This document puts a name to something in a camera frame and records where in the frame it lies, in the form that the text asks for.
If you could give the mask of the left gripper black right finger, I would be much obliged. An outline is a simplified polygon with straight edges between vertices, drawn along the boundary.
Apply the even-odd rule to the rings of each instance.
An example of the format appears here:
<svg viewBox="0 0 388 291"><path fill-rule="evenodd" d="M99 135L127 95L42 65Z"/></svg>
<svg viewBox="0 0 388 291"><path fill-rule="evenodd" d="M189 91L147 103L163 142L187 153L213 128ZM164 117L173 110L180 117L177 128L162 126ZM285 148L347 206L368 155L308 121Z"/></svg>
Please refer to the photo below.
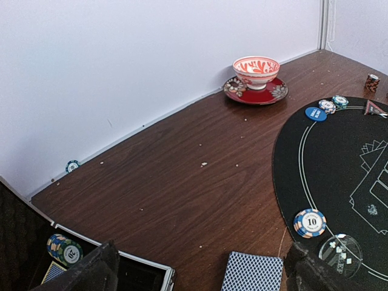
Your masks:
<svg viewBox="0 0 388 291"><path fill-rule="evenodd" d="M330 268L323 260L307 250L300 242L294 242L284 259L288 290L372 290L345 278Z"/></svg>

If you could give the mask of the green chips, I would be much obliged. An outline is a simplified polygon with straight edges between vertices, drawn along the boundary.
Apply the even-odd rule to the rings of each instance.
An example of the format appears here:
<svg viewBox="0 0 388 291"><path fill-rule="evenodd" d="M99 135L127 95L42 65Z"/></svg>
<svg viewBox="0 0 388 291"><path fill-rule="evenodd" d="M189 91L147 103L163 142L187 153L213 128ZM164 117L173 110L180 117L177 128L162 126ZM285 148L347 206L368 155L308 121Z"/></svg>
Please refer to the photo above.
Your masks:
<svg viewBox="0 0 388 291"><path fill-rule="evenodd" d="M333 96L332 102L339 109L344 109L349 105L349 100L345 96L341 96L341 95Z"/></svg>

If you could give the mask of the grey dealer button disc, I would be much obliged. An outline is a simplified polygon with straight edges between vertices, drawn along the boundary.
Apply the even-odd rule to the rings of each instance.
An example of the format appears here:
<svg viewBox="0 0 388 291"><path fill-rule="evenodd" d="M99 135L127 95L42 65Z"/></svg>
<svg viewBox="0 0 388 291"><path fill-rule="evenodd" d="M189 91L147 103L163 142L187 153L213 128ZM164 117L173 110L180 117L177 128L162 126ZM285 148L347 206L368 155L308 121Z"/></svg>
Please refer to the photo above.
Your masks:
<svg viewBox="0 0 388 291"><path fill-rule="evenodd" d="M363 253L353 237L341 233L331 237L323 244L318 258L339 274L351 278L361 267Z"/></svg>

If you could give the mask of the blue cream chips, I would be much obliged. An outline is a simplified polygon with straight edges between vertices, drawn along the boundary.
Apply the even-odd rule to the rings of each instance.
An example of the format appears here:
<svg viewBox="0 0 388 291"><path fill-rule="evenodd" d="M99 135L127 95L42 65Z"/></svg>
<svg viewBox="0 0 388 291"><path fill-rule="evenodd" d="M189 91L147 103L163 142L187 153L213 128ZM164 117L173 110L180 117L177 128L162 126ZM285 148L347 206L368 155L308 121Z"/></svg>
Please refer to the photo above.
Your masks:
<svg viewBox="0 0 388 291"><path fill-rule="evenodd" d="M336 111L336 105L332 101L322 99L318 102L318 105L326 114L334 114Z"/></svg>
<svg viewBox="0 0 388 291"><path fill-rule="evenodd" d="M302 210L293 221L293 227L297 234L306 239L322 235L326 225L326 217L317 209Z"/></svg>

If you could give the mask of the blue small blind button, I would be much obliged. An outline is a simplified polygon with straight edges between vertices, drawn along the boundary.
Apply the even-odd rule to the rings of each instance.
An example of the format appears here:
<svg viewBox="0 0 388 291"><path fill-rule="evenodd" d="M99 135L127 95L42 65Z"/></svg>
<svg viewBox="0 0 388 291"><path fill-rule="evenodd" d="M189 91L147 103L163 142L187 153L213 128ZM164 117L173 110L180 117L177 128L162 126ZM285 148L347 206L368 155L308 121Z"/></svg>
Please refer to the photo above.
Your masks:
<svg viewBox="0 0 388 291"><path fill-rule="evenodd" d="M327 113L318 107L308 107L304 113L310 120L315 122L323 122L327 119Z"/></svg>

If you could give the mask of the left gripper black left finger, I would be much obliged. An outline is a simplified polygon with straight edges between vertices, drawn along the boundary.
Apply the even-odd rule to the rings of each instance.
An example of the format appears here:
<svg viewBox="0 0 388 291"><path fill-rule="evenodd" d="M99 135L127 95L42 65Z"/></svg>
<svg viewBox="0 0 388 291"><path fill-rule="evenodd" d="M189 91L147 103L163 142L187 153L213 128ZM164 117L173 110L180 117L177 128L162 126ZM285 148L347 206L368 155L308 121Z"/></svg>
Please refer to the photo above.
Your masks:
<svg viewBox="0 0 388 291"><path fill-rule="evenodd" d="M35 287L39 291L111 290L118 286L119 253L112 240L90 252L62 275Z"/></svg>

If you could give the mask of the red black triangle marker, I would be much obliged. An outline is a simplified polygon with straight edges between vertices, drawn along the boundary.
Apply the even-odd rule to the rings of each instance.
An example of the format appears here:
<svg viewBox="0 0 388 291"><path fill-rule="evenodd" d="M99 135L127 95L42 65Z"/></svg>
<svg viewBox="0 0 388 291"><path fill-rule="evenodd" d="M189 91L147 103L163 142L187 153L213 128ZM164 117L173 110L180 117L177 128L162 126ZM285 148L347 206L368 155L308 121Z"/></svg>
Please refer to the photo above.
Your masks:
<svg viewBox="0 0 388 291"><path fill-rule="evenodd" d="M368 100L366 103L366 109L364 111L365 115L379 115L383 118L387 118L388 113L385 112L383 109L378 107L375 103L373 103L371 100Z"/></svg>

